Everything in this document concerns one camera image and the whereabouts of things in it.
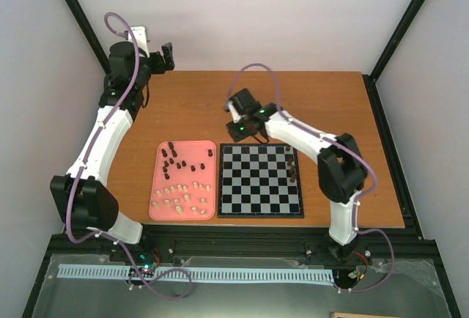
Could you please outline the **black side frame rail right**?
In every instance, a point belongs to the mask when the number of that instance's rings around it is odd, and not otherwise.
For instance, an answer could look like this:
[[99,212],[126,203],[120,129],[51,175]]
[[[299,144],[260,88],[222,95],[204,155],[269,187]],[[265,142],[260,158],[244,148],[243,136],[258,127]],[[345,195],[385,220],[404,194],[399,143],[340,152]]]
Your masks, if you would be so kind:
[[409,234],[413,233],[416,237],[423,237],[413,200],[407,185],[407,180],[404,176],[402,164],[400,163],[400,159],[396,151],[396,146],[391,135],[391,130],[385,116],[376,84],[372,81],[369,75],[362,75],[362,78],[368,95],[369,104],[374,115],[377,131],[380,136],[397,201],[399,202],[399,207],[405,224],[405,231]]

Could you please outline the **black aluminium frame post left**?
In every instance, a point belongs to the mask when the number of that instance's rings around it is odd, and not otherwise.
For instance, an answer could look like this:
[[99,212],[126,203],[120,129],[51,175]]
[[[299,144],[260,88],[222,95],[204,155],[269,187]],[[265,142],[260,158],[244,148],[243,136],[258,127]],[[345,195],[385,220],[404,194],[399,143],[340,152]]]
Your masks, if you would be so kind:
[[108,57],[79,0],[64,0],[104,73],[110,73]]

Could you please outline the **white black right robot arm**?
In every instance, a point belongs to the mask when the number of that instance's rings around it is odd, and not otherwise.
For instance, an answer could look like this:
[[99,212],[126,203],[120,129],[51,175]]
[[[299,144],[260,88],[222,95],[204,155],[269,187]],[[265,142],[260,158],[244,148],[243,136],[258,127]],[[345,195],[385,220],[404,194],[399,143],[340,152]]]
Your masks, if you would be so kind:
[[330,202],[328,253],[332,261],[344,263],[358,243],[359,198],[369,174],[355,139],[313,128],[275,103],[262,106],[248,89],[228,97],[225,111],[232,116],[226,127],[233,141],[260,134],[294,147],[317,164],[320,190]]

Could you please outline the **black white chessboard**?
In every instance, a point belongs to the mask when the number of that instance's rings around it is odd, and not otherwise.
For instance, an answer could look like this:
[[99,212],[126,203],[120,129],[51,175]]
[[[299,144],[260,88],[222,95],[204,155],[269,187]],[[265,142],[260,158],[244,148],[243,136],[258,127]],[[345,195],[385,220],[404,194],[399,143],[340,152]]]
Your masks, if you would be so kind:
[[[286,144],[222,144],[218,217],[303,218],[298,154]],[[292,156],[297,179],[290,182]]]

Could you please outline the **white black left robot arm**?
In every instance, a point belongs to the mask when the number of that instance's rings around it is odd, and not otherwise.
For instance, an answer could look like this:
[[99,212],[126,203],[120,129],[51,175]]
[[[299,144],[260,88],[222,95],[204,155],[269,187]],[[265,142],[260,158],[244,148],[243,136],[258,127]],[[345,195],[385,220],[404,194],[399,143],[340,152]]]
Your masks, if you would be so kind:
[[67,229],[88,229],[127,243],[127,253],[141,262],[151,256],[152,242],[141,236],[141,223],[120,211],[107,188],[108,173],[126,132],[148,103],[151,76],[174,69],[173,45],[149,52],[144,43],[117,42],[108,60],[111,71],[104,78],[92,132],[66,174],[52,178],[50,190]]

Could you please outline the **black aluminium frame post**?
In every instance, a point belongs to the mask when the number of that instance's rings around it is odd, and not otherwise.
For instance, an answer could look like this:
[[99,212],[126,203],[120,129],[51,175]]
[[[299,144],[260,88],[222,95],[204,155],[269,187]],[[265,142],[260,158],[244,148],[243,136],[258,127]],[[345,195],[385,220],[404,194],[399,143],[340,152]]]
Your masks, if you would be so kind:
[[64,0],[104,73],[110,73],[108,57],[79,0]]
[[410,3],[408,4],[391,37],[385,45],[383,52],[380,54],[380,57],[377,60],[373,70],[369,74],[373,84],[377,83],[378,79],[383,74],[387,64],[390,62],[392,56],[399,47],[400,42],[403,40],[417,14],[423,7],[425,1],[426,0],[410,0]]

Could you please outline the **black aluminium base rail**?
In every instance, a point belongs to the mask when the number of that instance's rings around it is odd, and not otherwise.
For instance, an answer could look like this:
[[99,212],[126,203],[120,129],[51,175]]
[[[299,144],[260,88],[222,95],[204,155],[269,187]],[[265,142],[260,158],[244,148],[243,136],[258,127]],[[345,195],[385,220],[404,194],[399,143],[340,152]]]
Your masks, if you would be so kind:
[[156,250],[163,263],[202,257],[254,257],[292,259],[305,265],[330,268],[352,267],[358,254],[369,251],[373,260],[428,259],[441,263],[433,240],[425,240],[405,229],[389,229],[390,242],[381,234],[361,235],[349,250],[340,250],[323,228],[261,228],[242,226],[147,225],[141,242],[129,245],[138,264],[142,256]]

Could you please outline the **pink plastic tray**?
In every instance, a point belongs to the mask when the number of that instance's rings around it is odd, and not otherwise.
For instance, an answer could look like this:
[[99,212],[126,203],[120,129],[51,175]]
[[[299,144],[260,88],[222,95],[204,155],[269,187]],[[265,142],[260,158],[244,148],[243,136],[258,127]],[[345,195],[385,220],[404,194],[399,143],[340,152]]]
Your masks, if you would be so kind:
[[[157,149],[149,216],[157,222],[200,222],[211,219],[216,204],[216,145],[212,141],[171,141],[177,157],[169,149],[170,141]],[[213,156],[208,157],[211,149]],[[165,180],[164,174],[170,176]],[[183,216],[175,207],[183,208]]]

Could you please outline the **black aluminium frame post right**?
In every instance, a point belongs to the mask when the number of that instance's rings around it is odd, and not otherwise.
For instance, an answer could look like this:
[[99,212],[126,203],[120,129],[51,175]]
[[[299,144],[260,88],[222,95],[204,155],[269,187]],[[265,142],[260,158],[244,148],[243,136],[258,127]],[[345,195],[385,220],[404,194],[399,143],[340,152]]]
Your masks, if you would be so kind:
[[403,40],[417,14],[423,7],[425,1],[426,0],[410,0],[410,3],[408,4],[391,37],[385,45],[383,52],[380,54],[380,57],[377,60],[373,70],[369,74],[373,84],[377,83],[378,79],[383,74],[387,64],[390,62],[392,56],[399,47],[400,42]]

